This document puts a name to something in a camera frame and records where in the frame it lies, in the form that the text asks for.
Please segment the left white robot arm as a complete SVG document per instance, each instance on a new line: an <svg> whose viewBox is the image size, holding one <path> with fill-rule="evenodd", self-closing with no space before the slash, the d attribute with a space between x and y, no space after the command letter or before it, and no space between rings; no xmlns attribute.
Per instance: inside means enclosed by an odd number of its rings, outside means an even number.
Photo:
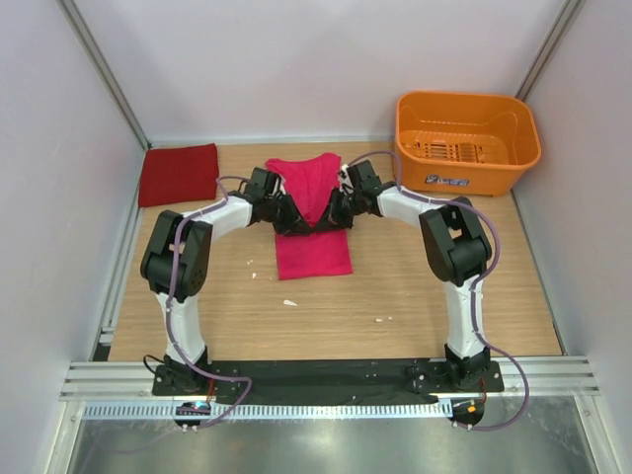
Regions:
<svg viewBox="0 0 632 474"><path fill-rule="evenodd" d="M261 221L296 222L298 209L283 184L279 174L256 168L237 191L226 192L217 203L185 213L159 214L140 266L141 276L158 299L167 333L165 355L153 369L153 394L198 395L209 384L198 294L206 281L211 245Z"/></svg>

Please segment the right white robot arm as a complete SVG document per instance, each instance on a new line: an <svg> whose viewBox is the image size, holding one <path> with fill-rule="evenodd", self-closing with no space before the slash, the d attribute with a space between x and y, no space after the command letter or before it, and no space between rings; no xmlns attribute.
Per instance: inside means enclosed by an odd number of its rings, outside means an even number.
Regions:
<svg viewBox="0 0 632 474"><path fill-rule="evenodd" d="M349 228L361 214L394 218L421 229L428 265L443 283L448 315L444 376L466 391L491 365L482 317L482 280L493 249L481 214L466 197L444 199L383 183L367 160L344 165L318 229Z"/></svg>

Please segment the pink t shirt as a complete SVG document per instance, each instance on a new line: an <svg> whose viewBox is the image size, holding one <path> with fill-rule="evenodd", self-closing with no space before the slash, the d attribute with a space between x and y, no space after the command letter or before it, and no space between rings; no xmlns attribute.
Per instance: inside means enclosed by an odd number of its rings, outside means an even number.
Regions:
<svg viewBox="0 0 632 474"><path fill-rule="evenodd" d="M304 161L270 159L266 168L284 179L301 216L316 224L339 187L341 157L324 153ZM349 275L353 272L347 231L331 230L304 236L276 235L277 274L280 280Z"/></svg>

